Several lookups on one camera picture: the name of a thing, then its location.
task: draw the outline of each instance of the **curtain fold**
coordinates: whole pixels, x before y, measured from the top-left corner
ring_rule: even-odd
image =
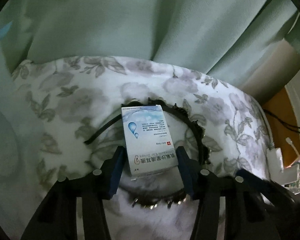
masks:
[[[300,53],[296,12],[290,0],[10,0],[0,13],[1,27],[12,23],[1,46],[10,70],[24,58],[113,55],[240,86],[287,33]]]

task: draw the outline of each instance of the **floral fabric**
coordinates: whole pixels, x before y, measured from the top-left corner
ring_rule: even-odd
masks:
[[[237,168],[268,176],[268,136],[254,101],[230,84],[198,71],[128,57],[71,57],[41,65],[25,60],[12,77],[17,93],[45,127],[36,167],[42,196],[59,174],[70,179],[84,176],[111,158],[116,147],[124,145],[120,121],[91,145],[83,141],[120,113],[122,103],[146,102],[149,97],[169,105],[176,103],[205,128],[202,142],[211,149],[212,162],[208,169],[218,176],[233,175]],[[191,130],[173,116],[165,116],[174,146],[185,146],[189,156],[197,159]],[[130,180],[129,169],[125,168],[118,193],[104,201],[112,238],[189,239],[197,202],[175,205],[169,211],[163,203],[155,210],[132,209],[124,190],[160,196],[182,187],[177,168],[135,181]],[[77,215],[82,217],[80,200]],[[220,222],[223,220],[222,200]],[[83,239],[82,226],[78,225],[78,232]]]

